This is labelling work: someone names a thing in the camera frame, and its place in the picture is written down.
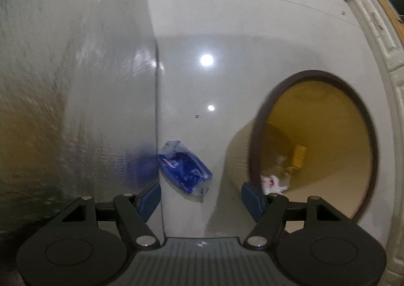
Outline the yellow foil carton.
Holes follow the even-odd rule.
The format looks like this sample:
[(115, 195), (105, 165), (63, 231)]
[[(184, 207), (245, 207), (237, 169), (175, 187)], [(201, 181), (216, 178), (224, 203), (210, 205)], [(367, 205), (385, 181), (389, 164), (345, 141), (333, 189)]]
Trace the yellow foil carton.
[(289, 168), (301, 170), (305, 161), (307, 147), (303, 144), (296, 144)]

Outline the blue tissue pack wrapper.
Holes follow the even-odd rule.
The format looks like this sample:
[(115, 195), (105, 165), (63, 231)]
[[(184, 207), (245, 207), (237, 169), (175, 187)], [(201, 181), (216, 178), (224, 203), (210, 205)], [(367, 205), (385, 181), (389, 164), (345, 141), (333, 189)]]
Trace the blue tissue pack wrapper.
[(192, 196), (205, 196), (212, 172), (181, 140), (164, 144), (158, 154), (163, 175), (180, 191)]

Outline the white plastic bag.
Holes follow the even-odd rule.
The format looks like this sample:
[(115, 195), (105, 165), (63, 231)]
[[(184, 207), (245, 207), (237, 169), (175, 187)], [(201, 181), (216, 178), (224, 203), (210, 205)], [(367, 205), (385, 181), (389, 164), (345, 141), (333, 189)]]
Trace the white plastic bag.
[(289, 188), (290, 175), (282, 173), (279, 177), (276, 175), (261, 176), (261, 185), (264, 195), (281, 194)]

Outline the low white wood-top cabinet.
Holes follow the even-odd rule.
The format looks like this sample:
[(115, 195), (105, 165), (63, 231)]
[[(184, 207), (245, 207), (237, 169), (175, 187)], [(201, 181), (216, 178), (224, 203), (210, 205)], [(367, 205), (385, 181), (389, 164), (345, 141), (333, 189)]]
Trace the low white wood-top cabinet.
[(381, 285), (403, 285), (403, 25), (389, 0), (344, 0), (353, 22), (351, 68), (374, 123), (378, 167), (360, 223), (387, 253)]

